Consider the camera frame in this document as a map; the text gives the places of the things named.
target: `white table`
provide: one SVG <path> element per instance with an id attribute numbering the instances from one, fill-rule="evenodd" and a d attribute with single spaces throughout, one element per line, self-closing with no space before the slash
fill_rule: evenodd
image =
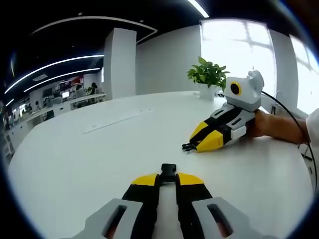
<path id="1" fill-rule="evenodd" d="M 211 153 L 181 150 L 223 102 L 215 98 L 212 105 L 193 92 L 160 93 L 107 101 L 45 121 L 12 159 L 13 191 L 45 238 L 66 238 L 112 198 L 121 198 L 135 178 L 175 163 L 178 172 L 203 179 L 213 197 L 244 212 L 257 231 L 285 238 L 313 196 L 295 145 L 261 137 Z M 110 125 L 83 133 L 102 124 Z M 158 215 L 154 238 L 182 238 L 174 186 L 161 187 Z"/>

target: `potted plant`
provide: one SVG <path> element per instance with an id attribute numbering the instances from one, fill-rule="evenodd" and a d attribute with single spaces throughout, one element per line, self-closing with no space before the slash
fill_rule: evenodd
<path id="1" fill-rule="evenodd" d="M 213 65 L 212 62 L 198 57 L 199 66 L 192 65 L 194 69 L 187 72 L 188 79 L 199 84 L 199 97 L 202 99 L 212 100 L 217 87 L 222 90 L 226 87 L 226 74 L 224 71 L 226 66 L 219 67 L 218 64 Z"/>

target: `white pillar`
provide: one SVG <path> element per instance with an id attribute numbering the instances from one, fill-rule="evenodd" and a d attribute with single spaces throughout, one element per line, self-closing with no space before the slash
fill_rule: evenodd
<path id="1" fill-rule="evenodd" d="M 277 66 L 277 99 L 296 111 L 298 102 L 298 70 L 290 37 L 270 30 Z"/>
<path id="2" fill-rule="evenodd" d="M 104 82 L 107 100 L 134 96 L 136 31 L 114 28 L 104 45 Z"/>

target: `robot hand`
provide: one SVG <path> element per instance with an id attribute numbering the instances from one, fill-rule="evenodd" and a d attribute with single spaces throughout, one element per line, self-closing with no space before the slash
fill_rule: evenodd
<path id="1" fill-rule="evenodd" d="M 264 80 L 259 71 L 250 71 L 246 78 L 228 77 L 224 95 L 227 102 L 201 122 L 183 144 L 184 151 L 211 151 L 246 134 L 246 124 L 255 118 L 261 106 Z"/>

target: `black cable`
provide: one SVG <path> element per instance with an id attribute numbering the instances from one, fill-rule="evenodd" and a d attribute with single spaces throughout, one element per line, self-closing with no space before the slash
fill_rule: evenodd
<path id="1" fill-rule="evenodd" d="M 315 167 L 315 177 L 316 177 L 316 187 L 315 189 L 317 189 L 317 166 L 316 166 L 316 161 L 315 161 L 315 157 L 314 157 L 314 153 L 313 153 L 313 150 L 311 149 L 311 146 L 310 146 L 310 142 L 309 142 L 309 139 L 307 137 L 307 135 L 305 134 L 305 132 L 303 131 L 303 129 L 301 128 L 300 124 L 298 123 L 298 121 L 295 119 L 295 117 L 293 116 L 293 114 L 289 111 L 289 109 L 287 109 L 280 101 L 278 101 L 275 97 L 272 97 L 271 95 L 269 95 L 268 93 L 266 92 L 261 92 L 263 93 L 264 95 L 268 96 L 269 98 L 271 98 L 272 100 L 274 100 L 275 102 L 277 102 L 282 108 L 284 108 L 284 110 L 290 115 L 290 117 L 295 121 L 295 123 L 298 125 L 300 131 L 302 132 L 304 138 L 306 139 L 307 141 L 307 145 L 309 147 L 309 150 L 310 150 L 310 153 L 311 153 L 311 157 L 313 158 L 313 161 L 314 161 L 314 167 Z"/>

